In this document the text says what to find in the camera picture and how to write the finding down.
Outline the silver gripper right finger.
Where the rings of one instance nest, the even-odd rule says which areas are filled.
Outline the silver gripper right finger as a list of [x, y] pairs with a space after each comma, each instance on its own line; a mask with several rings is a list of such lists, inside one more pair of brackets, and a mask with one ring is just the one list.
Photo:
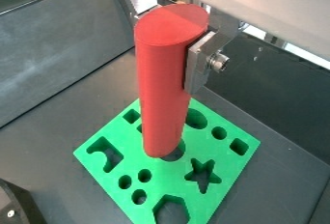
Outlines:
[[209, 27], [187, 50], [185, 91], [193, 95], [206, 84], [210, 72], [221, 72], [230, 58], [223, 47], [238, 36], [246, 23], [217, 9], [210, 10]]

